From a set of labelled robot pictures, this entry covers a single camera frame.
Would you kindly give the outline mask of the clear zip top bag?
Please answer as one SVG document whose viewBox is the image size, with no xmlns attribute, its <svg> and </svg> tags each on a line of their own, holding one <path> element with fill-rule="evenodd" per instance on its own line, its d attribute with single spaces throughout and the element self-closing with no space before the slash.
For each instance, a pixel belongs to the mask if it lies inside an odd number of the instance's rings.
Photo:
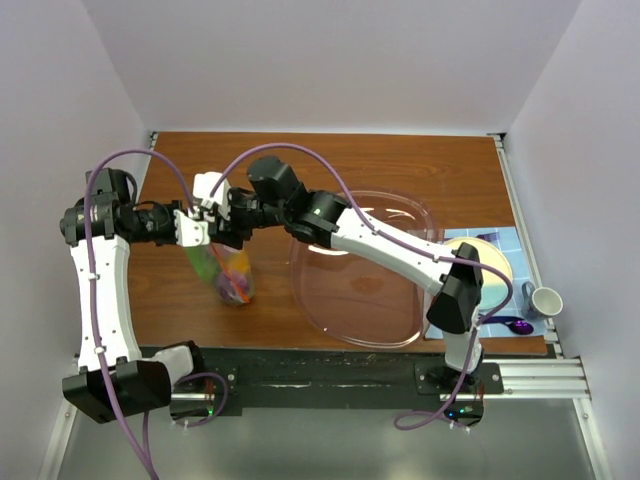
<svg viewBox="0 0 640 480">
<path fill-rule="evenodd" d="M 212 247 L 212 249 L 213 249 L 213 252 L 214 252 L 214 254 L 215 254 L 215 256 L 216 256 L 216 258 L 218 260 L 218 263 L 219 263 L 219 265 L 221 267 L 221 272 L 224 272 L 227 275 L 231 275 L 232 270 L 230 270 L 228 268 L 226 260 L 227 260 L 228 254 L 231 251 L 239 251 L 239 250 L 236 250 L 236 249 L 233 249 L 231 247 L 228 247 L 228 246 L 225 246 L 225 245 L 222 245 L 222 244 L 218 244 L 218 243 L 211 243 L 211 244 L 208 244 L 208 245 L 210 245 Z M 232 305 L 232 306 L 247 305 L 247 304 L 249 304 L 251 302 L 251 300 L 255 296 L 255 286 L 254 286 L 254 280 L 253 280 L 252 271 L 250 270 L 250 272 L 247 275 L 243 275 L 243 276 L 246 278 L 246 283 L 247 283 L 247 290 L 246 290 L 246 293 L 243 295 L 245 303 L 242 304 L 242 305 Z M 215 290 L 214 283 L 208 283 L 208 282 L 204 282 L 204 283 L 208 287 L 210 287 L 213 290 L 213 292 L 217 295 L 217 297 L 221 300 L 221 298 L 219 297 L 218 293 Z"/>
</svg>

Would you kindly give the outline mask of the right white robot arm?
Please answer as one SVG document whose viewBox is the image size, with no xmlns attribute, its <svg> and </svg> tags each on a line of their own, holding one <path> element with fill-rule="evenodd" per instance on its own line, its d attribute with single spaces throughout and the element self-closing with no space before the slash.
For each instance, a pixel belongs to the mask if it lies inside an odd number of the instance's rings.
<svg viewBox="0 0 640 480">
<path fill-rule="evenodd" d="M 365 213 L 349 192 L 309 190 L 275 156 L 250 165 L 249 191 L 234 190 L 228 175 L 209 172 L 193 186 L 213 218 L 212 240 L 239 248 L 254 230 L 281 226 L 302 243 L 342 250 L 403 276 L 432 297 L 426 318 L 444 334 L 448 386 L 466 393 L 480 382 L 483 279 L 475 247 L 451 249 L 405 233 Z"/>
</svg>

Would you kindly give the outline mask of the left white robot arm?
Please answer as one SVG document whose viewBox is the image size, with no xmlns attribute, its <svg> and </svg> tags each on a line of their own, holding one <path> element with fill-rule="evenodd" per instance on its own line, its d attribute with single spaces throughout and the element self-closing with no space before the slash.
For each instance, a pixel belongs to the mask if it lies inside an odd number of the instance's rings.
<svg viewBox="0 0 640 480">
<path fill-rule="evenodd" d="M 124 416 L 168 405 L 175 385 L 200 390 L 207 368 L 193 341 L 143 356 L 131 320 L 128 265 L 133 243 L 196 247 L 204 228 L 190 219 L 178 201 L 134 203 L 137 185 L 123 170 L 105 168 L 88 175 L 91 205 L 78 201 L 60 221 L 74 261 L 81 302 L 82 340 L 78 374 L 62 381 L 67 401 L 99 424 L 115 420 L 97 346 L 104 349 L 109 377 Z"/>
</svg>

